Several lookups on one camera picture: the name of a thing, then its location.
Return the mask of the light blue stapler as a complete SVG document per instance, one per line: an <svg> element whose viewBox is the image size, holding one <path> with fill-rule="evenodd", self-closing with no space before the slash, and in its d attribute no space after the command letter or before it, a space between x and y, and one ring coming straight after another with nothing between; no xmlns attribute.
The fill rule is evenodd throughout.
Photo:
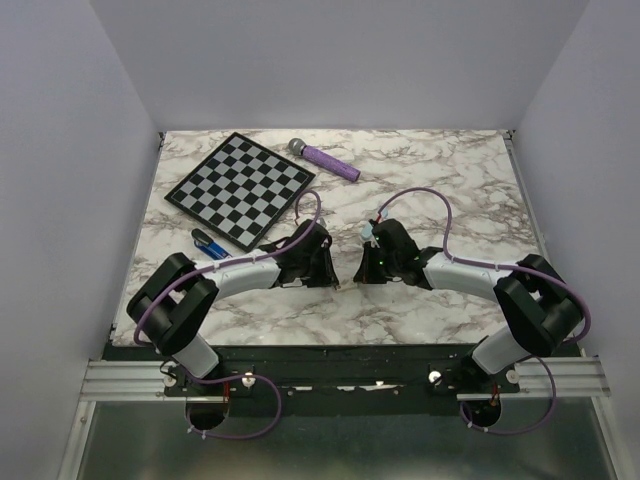
<svg viewBox="0 0 640 480"><path fill-rule="evenodd" d="M363 242L368 242L373 237L373 226L371 223L366 223L360 232L360 238Z"/></svg>

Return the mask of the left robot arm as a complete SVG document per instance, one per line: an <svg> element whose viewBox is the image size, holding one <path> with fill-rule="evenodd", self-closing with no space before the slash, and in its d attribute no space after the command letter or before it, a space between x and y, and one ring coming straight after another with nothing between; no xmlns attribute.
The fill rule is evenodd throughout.
<svg viewBox="0 0 640 480"><path fill-rule="evenodd" d="M197 393L212 394L222 380L219 357L199 330L214 302L297 281L308 288L336 287L331 245L325 227L306 220L281 248L265 244L201 265L183 253L172 254L131 298L127 315L159 354L188 371L187 382Z"/></svg>

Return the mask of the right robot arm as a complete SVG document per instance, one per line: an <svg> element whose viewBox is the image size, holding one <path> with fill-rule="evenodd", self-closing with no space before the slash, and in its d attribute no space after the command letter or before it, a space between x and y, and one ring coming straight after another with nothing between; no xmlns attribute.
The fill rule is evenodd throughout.
<svg viewBox="0 0 640 480"><path fill-rule="evenodd" d="M472 265L448 258L442 248L421 249L395 219L369 222L361 233L359 284L401 280L425 290L451 290L499 305L506 325L481 340L461 361L462 384L480 392L505 367L528 356L548 357L582 321L578 302L541 256L530 254L515 269Z"/></svg>

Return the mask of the black and silver chessboard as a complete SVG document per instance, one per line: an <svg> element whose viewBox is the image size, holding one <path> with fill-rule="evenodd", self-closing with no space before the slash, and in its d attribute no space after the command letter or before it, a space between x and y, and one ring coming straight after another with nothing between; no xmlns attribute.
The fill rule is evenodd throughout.
<svg viewBox="0 0 640 480"><path fill-rule="evenodd" d="M248 252L314 179L311 171L235 132L165 200Z"/></svg>

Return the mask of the purple glitter toy microphone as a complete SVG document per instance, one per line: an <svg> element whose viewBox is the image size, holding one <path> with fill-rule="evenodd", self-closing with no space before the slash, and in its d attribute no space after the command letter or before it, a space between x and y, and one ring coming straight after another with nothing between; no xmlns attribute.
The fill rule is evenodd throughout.
<svg viewBox="0 0 640 480"><path fill-rule="evenodd" d="M355 167L338 160L318 148L307 145L300 138L293 138L288 143L289 151L298 157L311 162L349 182L356 182L360 177L360 171Z"/></svg>

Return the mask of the aluminium mounting rail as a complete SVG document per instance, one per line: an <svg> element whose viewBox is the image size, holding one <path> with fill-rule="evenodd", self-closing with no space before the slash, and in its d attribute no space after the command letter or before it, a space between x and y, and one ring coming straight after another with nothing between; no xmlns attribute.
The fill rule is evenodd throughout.
<svg viewBox="0 0 640 480"><path fill-rule="evenodd" d="M601 362L563 347L539 363L512 364L483 386L455 387L468 344L226 346L220 385L202 385L159 355L107 346L86 369L80 398L94 402L174 402L229 408L235 416L452 415L461 401L608 397Z"/></svg>

